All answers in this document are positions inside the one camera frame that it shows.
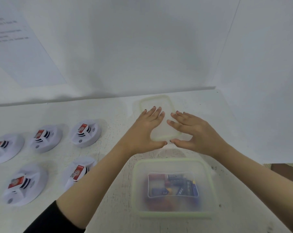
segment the transparent plastic container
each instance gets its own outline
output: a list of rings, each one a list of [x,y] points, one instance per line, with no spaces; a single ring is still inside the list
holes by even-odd
[[[208,167],[192,158],[137,162],[131,200],[140,217],[211,218],[218,206]]]
[[[142,113],[144,109],[151,109],[153,106],[156,108],[161,107],[162,111],[165,112],[165,119],[163,122],[153,129],[151,133],[151,139],[154,141],[161,141],[161,140],[170,140],[172,138],[176,138],[177,136],[181,135],[179,131],[169,126],[166,122],[167,119],[175,121],[170,114],[175,113],[176,110],[167,95],[159,95],[159,96],[152,96],[148,98],[144,98],[139,102],[140,112]]]

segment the person's left hand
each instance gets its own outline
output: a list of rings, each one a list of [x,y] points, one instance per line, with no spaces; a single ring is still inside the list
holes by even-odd
[[[145,109],[117,143],[124,147],[130,156],[160,149],[167,145],[167,141],[151,140],[152,130],[163,121],[165,116],[165,112],[160,114],[161,107],[155,110],[155,106],[149,111]]]

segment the green rim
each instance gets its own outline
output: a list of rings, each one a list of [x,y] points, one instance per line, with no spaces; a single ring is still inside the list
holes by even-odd
[[[144,98],[144,99],[140,100],[140,102],[139,102],[140,113],[143,112],[143,108],[142,108],[142,105],[141,105],[142,102],[149,101],[149,100],[152,100],[154,98],[160,98],[160,97],[166,98],[169,101],[169,104],[170,104],[170,106],[172,108],[172,111],[176,111],[176,109],[174,108],[174,106],[172,104],[172,101],[170,100],[169,96],[167,96],[167,95],[158,95],[158,96],[147,97],[147,98]],[[177,137],[179,135],[181,135],[181,132],[176,133],[176,135],[174,135],[174,136],[161,136],[161,137],[158,137],[158,138],[154,139],[154,141],[161,141],[161,140],[165,140],[165,139],[172,139],[172,138],[175,138],[175,137]]]
[[[134,190],[136,189],[136,182],[134,180],[137,174],[137,168],[141,163],[150,163],[150,162],[168,162],[168,161],[191,161],[191,162],[199,162],[203,165],[212,195],[216,203],[218,203],[218,197],[215,193],[215,188],[213,185],[213,181],[208,169],[208,166],[199,159],[196,158],[156,158],[156,159],[145,159],[138,161],[133,168],[133,180],[132,180],[132,191],[131,191],[131,205],[133,207],[134,212],[136,212],[141,217],[199,217],[199,218],[211,218],[214,215],[214,212],[155,212],[155,211],[138,211],[136,209],[136,195]]]

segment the person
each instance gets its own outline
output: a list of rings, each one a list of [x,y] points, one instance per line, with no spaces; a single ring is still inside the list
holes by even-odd
[[[167,145],[166,141],[152,141],[150,138],[151,131],[163,121],[164,116],[161,107],[144,110],[113,149],[54,201],[25,233],[84,232],[108,188],[130,157]],[[219,161],[293,232],[292,181],[238,152],[203,119],[179,111],[171,116],[177,122],[167,120],[168,125],[192,135],[190,141],[172,139],[172,143]]]

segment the forearm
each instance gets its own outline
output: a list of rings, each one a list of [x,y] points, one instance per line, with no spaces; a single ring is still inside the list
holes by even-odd
[[[215,157],[293,231],[293,182],[244,156],[233,147]]]
[[[130,155],[116,145],[90,172],[57,199],[61,212],[84,229]]]

